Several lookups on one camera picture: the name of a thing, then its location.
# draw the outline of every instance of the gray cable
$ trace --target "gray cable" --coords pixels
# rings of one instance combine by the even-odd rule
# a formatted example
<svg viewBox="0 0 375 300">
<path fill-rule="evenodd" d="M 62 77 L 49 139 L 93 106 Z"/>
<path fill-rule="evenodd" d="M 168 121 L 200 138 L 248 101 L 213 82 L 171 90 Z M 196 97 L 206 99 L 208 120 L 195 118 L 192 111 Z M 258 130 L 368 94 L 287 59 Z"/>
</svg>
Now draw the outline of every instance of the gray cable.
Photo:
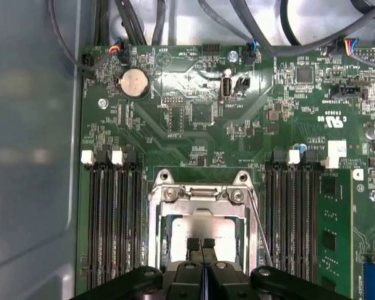
<svg viewBox="0 0 375 300">
<path fill-rule="evenodd" d="M 253 39 L 249 37 L 247 34 L 244 34 L 241 32 L 238 28 L 234 27 L 231 23 L 229 23 L 227 20 L 225 20 L 223 17 L 221 17 L 219 14 L 215 12 L 215 10 L 212 9 L 212 7 L 206 2 L 206 0 L 197 0 L 200 4 L 202 10 L 209 16 L 211 19 L 216 21 L 219 25 L 225 27 L 229 31 L 231 31 L 236 36 L 239 36 L 246 42 L 252 41 Z"/>
<path fill-rule="evenodd" d="M 261 236 L 261 239 L 262 239 L 262 245 L 264 247 L 264 253 L 265 253 L 265 257 L 266 257 L 268 266 L 273 267 L 274 266 L 273 260 L 271 258 L 271 254 L 269 253 L 269 248 L 268 248 L 268 245 L 267 245 L 267 240 L 265 238 L 263 225 L 261 225 L 260 215 L 258 214 L 257 204 L 256 204 L 255 200 L 253 199 L 253 197 L 250 197 L 250 201 L 251 201 L 251 205 L 252 205 L 252 208 L 253 208 L 253 211 L 254 211 L 254 216 L 256 217 L 257 229 L 260 232 L 260 236 Z"/>
<path fill-rule="evenodd" d="M 156 16 L 156 27 L 152 33 L 151 44 L 161 45 L 161 40 L 163 39 L 163 30 L 165 24 L 165 0 L 157 0 L 157 16 Z"/>
<path fill-rule="evenodd" d="M 371 66 L 371 67 L 375 68 L 375 62 L 370 61 L 370 60 L 368 60 L 366 58 L 363 58 L 361 56 L 358 56 L 357 54 L 350 55 L 350 58 L 353 58 L 356 61 L 359 61 L 360 63 L 367 64 L 368 66 Z"/>
<path fill-rule="evenodd" d="M 61 32 L 57 24 L 56 13 L 54 12 L 54 0 L 47 0 L 47 6 L 49 9 L 51 27 L 54 34 L 57 37 L 58 43 L 60 44 L 65 56 L 69 59 L 69 61 L 71 61 L 80 70 L 94 72 L 95 70 L 99 69 L 111 57 L 111 53 L 106 53 L 100 60 L 97 61 L 97 63 L 94 66 L 91 67 L 85 66 L 83 63 L 79 62 L 70 52 L 70 50 L 67 47 L 67 44 L 61 36 Z"/>
<path fill-rule="evenodd" d="M 370 20 L 375 17 L 375 8 L 360 17 L 357 21 L 351 25 L 343 28 L 342 30 L 335 32 L 334 34 L 320 39 L 316 42 L 311 42 L 302 46 L 290 46 L 286 47 L 276 47 L 272 46 L 269 41 L 266 39 L 265 35 L 261 31 L 257 22 L 254 20 L 253 15 L 250 12 L 250 9 L 245 0 L 230 0 L 236 14 L 239 16 L 239 19 L 245 25 L 247 30 L 253 36 L 254 39 L 258 41 L 260 46 L 270 55 L 276 57 L 288 57 L 288 56 L 298 56 L 302 55 L 308 51 L 312 51 L 317 48 L 321 48 L 333 43 L 337 39 L 345 38 L 346 36 L 356 32 L 358 29 L 365 26 Z"/>
</svg>

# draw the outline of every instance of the green circuit board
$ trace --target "green circuit board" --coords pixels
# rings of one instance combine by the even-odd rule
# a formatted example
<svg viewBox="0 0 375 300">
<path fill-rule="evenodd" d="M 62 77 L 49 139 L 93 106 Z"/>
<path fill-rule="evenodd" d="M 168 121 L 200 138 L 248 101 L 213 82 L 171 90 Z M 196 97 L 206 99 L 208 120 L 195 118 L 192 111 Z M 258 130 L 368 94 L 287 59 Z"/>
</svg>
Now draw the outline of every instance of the green circuit board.
<svg viewBox="0 0 375 300">
<path fill-rule="evenodd" d="M 97 59 L 107 50 L 94 47 L 87 54 Z M 231 51 L 238 58 L 231 59 Z M 357 52 L 375 59 L 375 47 Z M 261 49 L 248 57 L 245 45 L 130 46 L 126 53 L 128 64 L 114 55 L 84 79 L 81 150 L 98 158 L 132 147 L 141 172 L 103 179 L 106 168 L 97 178 L 81 164 L 76 293 L 147 263 L 147 194 L 159 170 L 169 169 L 177 182 L 230 183 L 244 169 L 256 188 L 276 266 L 364 299 L 363 264 L 375 249 L 375 141 L 366 137 L 375 127 L 375 68 L 345 55 L 325 56 L 322 49 L 289 58 Z M 141 99 L 126 97 L 117 84 L 130 68 L 149 79 Z M 285 166 L 289 150 L 303 144 L 301 156 L 311 167 Z M 102 197 L 115 197 L 116 182 L 128 178 L 121 212 Z M 107 214 L 94 217 L 95 209 L 105 208 Z M 123 246 L 114 241 L 114 228 L 121 226 L 116 219 L 126 223 Z M 105 222 L 103 234 L 95 233 Z M 283 237 L 275 235 L 281 222 Z M 138 238 L 132 238 L 136 224 Z M 277 255 L 282 244 L 288 250 Z M 100 266 L 89 258 L 95 251 Z M 128 261 L 121 269 L 114 262 L 120 251 Z M 259 264 L 265 264 L 263 255 L 260 246 Z M 103 277 L 92 282 L 97 271 Z"/>
</svg>

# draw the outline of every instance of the integrated circuit chip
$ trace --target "integrated circuit chip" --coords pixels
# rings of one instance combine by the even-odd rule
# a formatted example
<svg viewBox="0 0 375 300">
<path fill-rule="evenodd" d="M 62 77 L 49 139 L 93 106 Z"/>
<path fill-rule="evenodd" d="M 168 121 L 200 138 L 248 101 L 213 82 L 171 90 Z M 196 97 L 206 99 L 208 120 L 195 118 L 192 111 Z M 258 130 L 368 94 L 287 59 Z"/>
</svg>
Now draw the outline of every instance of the integrated circuit chip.
<svg viewBox="0 0 375 300">
<path fill-rule="evenodd" d="M 313 83 L 312 67 L 297 67 L 296 81 L 297 83 Z"/>
<path fill-rule="evenodd" d="M 279 120 L 279 111 L 269 111 L 268 112 L 268 119 L 270 121 L 277 121 L 277 120 Z"/>
<path fill-rule="evenodd" d="M 336 178 L 323 176 L 321 181 L 322 194 L 326 196 L 336 196 Z"/>
<path fill-rule="evenodd" d="M 332 251 L 336 250 L 336 235 L 324 230 L 322 233 L 322 245 Z"/>
</svg>

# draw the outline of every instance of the colored wire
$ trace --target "colored wire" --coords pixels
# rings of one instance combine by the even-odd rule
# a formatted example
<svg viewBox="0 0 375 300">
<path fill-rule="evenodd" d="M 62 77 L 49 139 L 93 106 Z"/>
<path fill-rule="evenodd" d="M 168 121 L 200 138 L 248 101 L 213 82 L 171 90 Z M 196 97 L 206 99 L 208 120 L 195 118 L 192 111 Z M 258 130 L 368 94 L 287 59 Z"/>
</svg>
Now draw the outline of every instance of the colored wire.
<svg viewBox="0 0 375 300">
<path fill-rule="evenodd" d="M 206 2 L 206 0 L 197 0 L 200 4 L 202 10 L 209 16 L 212 20 L 216 21 L 219 25 L 225 27 L 227 30 L 231 31 L 234 35 L 239 36 L 246 42 L 251 41 L 252 38 L 247 34 L 241 32 L 238 28 L 234 27 L 231 23 L 221 17 L 219 14 L 212 9 L 212 7 Z"/>
<path fill-rule="evenodd" d="M 113 46 L 110 47 L 108 52 L 110 52 L 112 54 L 112 53 L 119 52 L 120 50 L 121 50 L 121 47 L 119 45 L 113 45 Z"/>
<path fill-rule="evenodd" d="M 111 57 L 111 53 L 106 53 L 105 55 L 102 56 L 101 59 L 97 61 L 95 65 L 91 67 L 85 66 L 83 63 L 79 62 L 68 49 L 63 39 L 63 36 L 61 35 L 60 29 L 58 28 L 56 13 L 54 12 L 54 0 L 47 0 L 47 8 L 49 10 L 51 27 L 52 27 L 53 33 L 57 37 L 57 41 L 59 45 L 64 51 L 65 56 L 69 59 L 69 61 L 71 61 L 75 66 L 77 66 L 78 69 L 87 71 L 87 72 L 93 72 L 99 69 Z"/>
<path fill-rule="evenodd" d="M 375 6 L 366 0 L 350 0 L 350 2 L 362 14 L 367 14 L 375 8 Z"/>
<path fill-rule="evenodd" d="M 347 56 L 350 56 L 349 41 L 347 39 L 344 40 L 344 48 L 346 49 Z"/>
<path fill-rule="evenodd" d="M 121 16 L 122 23 L 124 25 L 129 42 L 133 46 L 138 45 L 138 39 L 136 37 L 135 30 L 133 29 L 133 26 L 131 24 L 131 20 L 129 20 L 128 14 L 126 13 L 124 3 L 122 2 L 122 0 L 115 0 L 115 4 L 118 8 L 119 15 Z"/>
<path fill-rule="evenodd" d="M 126 14 L 133 26 L 133 29 L 136 33 L 136 38 L 139 45 L 147 45 L 146 39 L 144 38 L 144 33 L 142 27 L 140 26 L 140 22 L 138 16 L 136 15 L 135 10 L 129 0 L 122 0 L 125 6 Z"/>
<path fill-rule="evenodd" d="M 156 16 L 156 27 L 152 33 L 151 44 L 161 45 L 161 40 L 163 39 L 163 31 L 165 25 L 165 14 L 166 6 L 165 0 L 157 0 L 157 16 Z"/>
<path fill-rule="evenodd" d="M 351 45 L 351 54 L 353 54 L 353 53 L 354 53 L 354 50 L 356 50 L 357 43 L 358 43 L 358 39 L 355 39 L 355 40 L 352 42 L 352 45 Z"/>
<path fill-rule="evenodd" d="M 288 18 L 288 2 L 289 0 L 281 0 L 281 5 L 279 7 L 279 16 L 281 17 L 282 30 L 290 45 L 300 46 L 301 43 L 294 35 L 292 27 L 290 27 Z"/>
<path fill-rule="evenodd" d="M 348 36 L 356 32 L 358 29 L 366 25 L 373 17 L 375 17 L 374 8 L 371 12 L 365 14 L 363 17 L 360 17 L 351 25 L 316 42 L 311 42 L 302 46 L 276 47 L 272 46 L 266 39 L 257 22 L 254 20 L 245 0 L 230 0 L 230 2 L 236 11 L 236 14 L 239 16 L 239 19 L 246 26 L 252 37 L 258 41 L 261 47 L 263 47 L 268 54 L 276 57 L 298 56 L 307 53 L 308 51 L 327 46 L 340 39 L 342 36 Z"/>
</svg>

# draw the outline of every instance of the white label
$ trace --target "white label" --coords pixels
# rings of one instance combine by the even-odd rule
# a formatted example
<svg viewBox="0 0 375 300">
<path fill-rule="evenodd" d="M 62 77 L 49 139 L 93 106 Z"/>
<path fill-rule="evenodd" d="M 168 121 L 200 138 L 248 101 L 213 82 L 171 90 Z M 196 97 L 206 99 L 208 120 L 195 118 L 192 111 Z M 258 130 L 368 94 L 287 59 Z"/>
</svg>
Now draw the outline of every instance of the white label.
<svg viewBox="0 0 375 300">
<path fill-rule="evenodd" d="M 348 155 L 348 147 L 346 141 L 328 141 L 327 155 L 330 158 L 345 158 Z"/>
</svg>

